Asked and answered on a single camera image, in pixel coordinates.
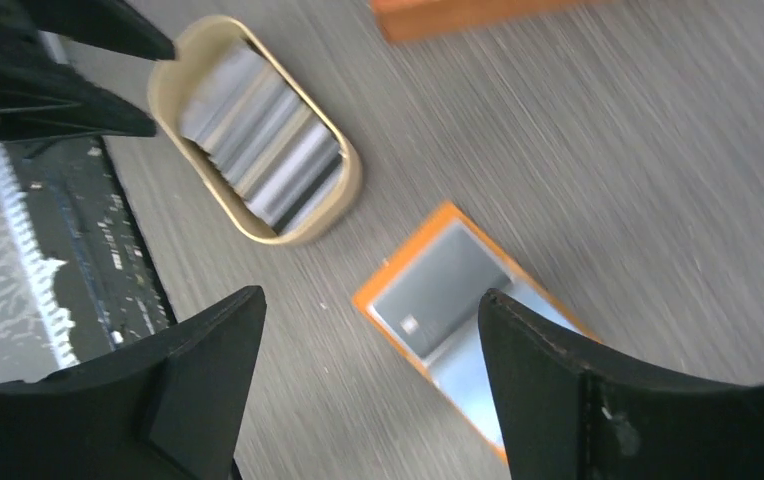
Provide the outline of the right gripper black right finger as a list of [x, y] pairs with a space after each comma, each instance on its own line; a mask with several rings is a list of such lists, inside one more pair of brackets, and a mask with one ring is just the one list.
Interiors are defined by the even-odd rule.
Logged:
[[764, 479], [764, 384], [659, 367], [499, 290], [478, 327], [515, 479]]

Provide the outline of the dark grey credit card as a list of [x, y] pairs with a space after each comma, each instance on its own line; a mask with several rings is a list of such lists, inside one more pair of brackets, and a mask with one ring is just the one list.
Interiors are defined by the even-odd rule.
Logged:
[[433, 355], [465, 321], [479, 298], [511, 277], [469, 231], [454, 229], [434, 241], [371, 302], [409, 351]]

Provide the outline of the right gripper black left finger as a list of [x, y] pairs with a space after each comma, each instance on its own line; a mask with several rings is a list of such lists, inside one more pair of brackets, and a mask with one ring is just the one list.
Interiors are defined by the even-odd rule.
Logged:
[[0, 479], [237, 479], [266, 315], [247, 286], [36, 382], [0, 383]]

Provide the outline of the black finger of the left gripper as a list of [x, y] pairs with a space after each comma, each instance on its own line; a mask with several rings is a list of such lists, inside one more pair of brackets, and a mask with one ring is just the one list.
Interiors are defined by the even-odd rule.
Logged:
[[176, 56], [173, 42], [125, 1], [0, 1], [0, 24], [148, 60]]
[[41, 65], [0, 64], [0, 142], [156, 134], [154, 121], [138, 107], [67, 66]]

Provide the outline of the orange leather card holder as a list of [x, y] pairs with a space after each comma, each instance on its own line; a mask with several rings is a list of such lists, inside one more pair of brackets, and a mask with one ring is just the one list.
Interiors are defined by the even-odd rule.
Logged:
[[353, 303], [504, 458], [477, 324], [480, 298], [491, 288], [557, 325], [594, 336], [450, 201], [388, 258]]

